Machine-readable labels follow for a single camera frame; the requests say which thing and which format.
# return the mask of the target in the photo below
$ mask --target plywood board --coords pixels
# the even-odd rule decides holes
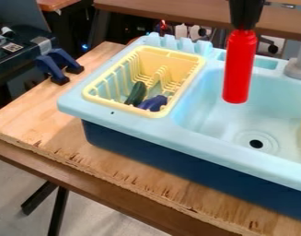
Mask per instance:
[[[122,48],[104,42],[78,60],[86,71],[68,75],[70,83],[44,81],[7,105],[0,111],[0,139],[230,232],[301,236],[299,221],[88,144],[80,120],[59,112],[56,101]]]

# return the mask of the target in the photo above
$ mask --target wooden table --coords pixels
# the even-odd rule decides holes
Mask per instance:
[[[94,0],[94,2],[96,8],[106,11],[215,28],[231,28],[228,2],[225,0]],[[256,31],[263,35],[301,41],[301,11],[265,6]]]
[[[42,11],[56,11],[81,0],[37,0]]]
[[[2,109],[0,159],[172,235],[301,236],[299,221],[88,144],[57,98],[123,47],[102,43],[78,60],[86,70],[70,83],[46,80]],[[95,177],[76,170],[84,158]]]

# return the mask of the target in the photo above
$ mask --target red cylinder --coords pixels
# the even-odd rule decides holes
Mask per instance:
[[[257,38],[253,30],[236,29],[230,34],[222,94],[225,101],[243,103],[248,100],[256,46]]]

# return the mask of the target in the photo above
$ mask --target yellow object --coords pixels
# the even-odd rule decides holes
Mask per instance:
[[[199,55],[138,46],[87,85],[82,95],[86,100],[127,112],[150,118],[163,117],[169,113],[204,63],[205,60]],[[159,112],[123,104],[137,81],[145,83],[147,96],[150,93],[165,95],[168,104],[161,106]]]

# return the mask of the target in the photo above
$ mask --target toy sink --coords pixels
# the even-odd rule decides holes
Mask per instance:
[[[301,80],[256,56],[249,100],[222,100],[226,51],[151,33],[58,100],[88,142],[301,219]],[[122,104],[136,81],[159,112]]]

